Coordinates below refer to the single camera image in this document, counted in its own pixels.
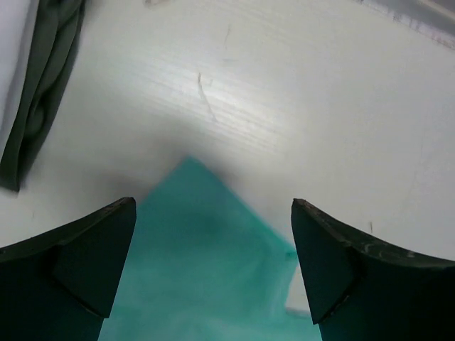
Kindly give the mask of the teal t shirt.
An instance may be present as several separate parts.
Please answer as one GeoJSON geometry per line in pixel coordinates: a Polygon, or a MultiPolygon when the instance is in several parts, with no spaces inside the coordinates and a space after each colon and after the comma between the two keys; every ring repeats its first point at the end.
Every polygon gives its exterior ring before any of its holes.
{"type": "Polygon", "coordinates": [[[319,340],[285,303],[292,244],[199,161],[182,161],[138,206],[101,340],[319,340]]]}

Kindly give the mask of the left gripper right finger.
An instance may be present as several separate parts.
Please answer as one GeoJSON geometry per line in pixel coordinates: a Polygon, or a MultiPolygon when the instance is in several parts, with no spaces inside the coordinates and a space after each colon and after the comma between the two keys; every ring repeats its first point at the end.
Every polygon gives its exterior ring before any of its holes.
{"type": "Polygon", "coordinates": [[[323,340],[453,340],[454,263],[395,246],[295,199],[291,226],[323,340]]]}

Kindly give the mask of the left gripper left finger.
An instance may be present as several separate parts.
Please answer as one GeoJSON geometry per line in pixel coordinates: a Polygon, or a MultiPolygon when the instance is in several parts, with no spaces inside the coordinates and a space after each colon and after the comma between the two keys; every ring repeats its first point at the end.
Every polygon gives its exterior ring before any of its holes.
{"type": "Polygon", "coordinates": [[[97,340],[114,304],[137,219],[123,197],[1,248],[2,340],[97,340]]]}

